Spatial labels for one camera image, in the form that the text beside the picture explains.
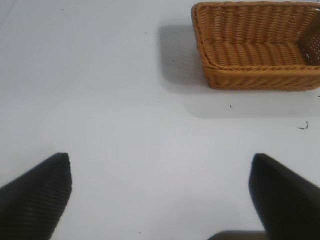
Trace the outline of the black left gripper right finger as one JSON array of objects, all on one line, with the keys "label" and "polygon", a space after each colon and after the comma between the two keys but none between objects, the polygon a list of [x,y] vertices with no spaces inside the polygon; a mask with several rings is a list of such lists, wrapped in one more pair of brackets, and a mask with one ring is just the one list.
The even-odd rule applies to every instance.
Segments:
[{"label": "black left gripper right finger", "polygon": [[251,164],[249,192],[270,240],[320,238],[320,189],[264,153]]}]

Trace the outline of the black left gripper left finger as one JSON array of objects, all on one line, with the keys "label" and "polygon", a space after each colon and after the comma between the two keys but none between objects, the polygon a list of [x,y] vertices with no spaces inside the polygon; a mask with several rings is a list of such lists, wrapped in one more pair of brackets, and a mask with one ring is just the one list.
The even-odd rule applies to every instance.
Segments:
[{"label": "black left gripper left finger", "polygon": [[69,155],[56,153],[0,189],[2,240],[51,239],[72,193]]}]

